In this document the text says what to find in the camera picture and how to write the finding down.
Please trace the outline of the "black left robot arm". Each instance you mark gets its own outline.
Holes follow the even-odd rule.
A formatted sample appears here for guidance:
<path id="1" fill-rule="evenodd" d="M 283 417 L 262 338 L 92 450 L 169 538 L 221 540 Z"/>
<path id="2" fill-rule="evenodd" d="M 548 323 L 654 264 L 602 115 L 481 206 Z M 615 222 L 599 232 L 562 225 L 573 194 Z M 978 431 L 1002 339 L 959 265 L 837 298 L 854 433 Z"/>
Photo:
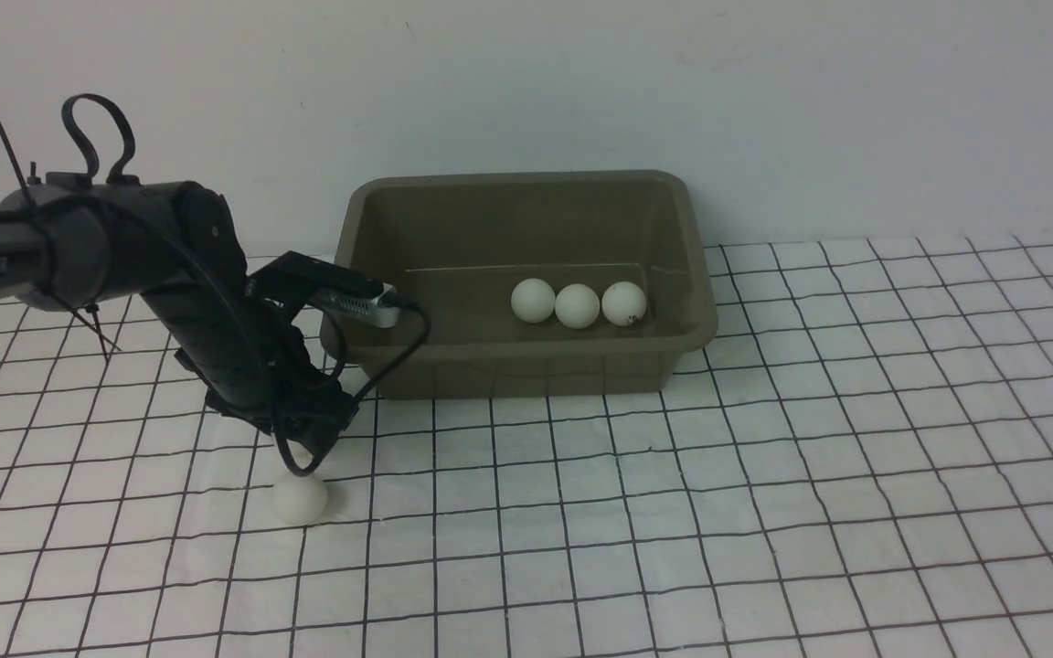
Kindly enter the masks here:
<path id="1" fill-rule="evenodd" d="M 192 182 L 32 188 L 0 204 L 0 300 L 84 311 L 138 296 L 206 404 L 324 457 L 358 401 L 311 362 L 298 313 L 326 263 L 289 251 L 257 271 L 222 196 Z"/>

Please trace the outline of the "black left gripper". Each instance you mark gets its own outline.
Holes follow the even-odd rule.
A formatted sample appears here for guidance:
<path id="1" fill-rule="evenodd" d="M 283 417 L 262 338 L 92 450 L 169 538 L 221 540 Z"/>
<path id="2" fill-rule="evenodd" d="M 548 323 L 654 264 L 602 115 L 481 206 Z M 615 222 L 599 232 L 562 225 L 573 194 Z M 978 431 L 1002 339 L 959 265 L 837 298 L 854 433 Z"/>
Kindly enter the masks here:
<path id="1" fill-rule="evenodd" d="M 207 385 L 210 408 L 326 457 L 358 405 L 314 365 L 293 325 L 295 300 L 272 302 L 246 274 L 218 283 L 220 292 L 183 275 L 147 292 L 150 310 L 178 343 L 180 366 Z"/>

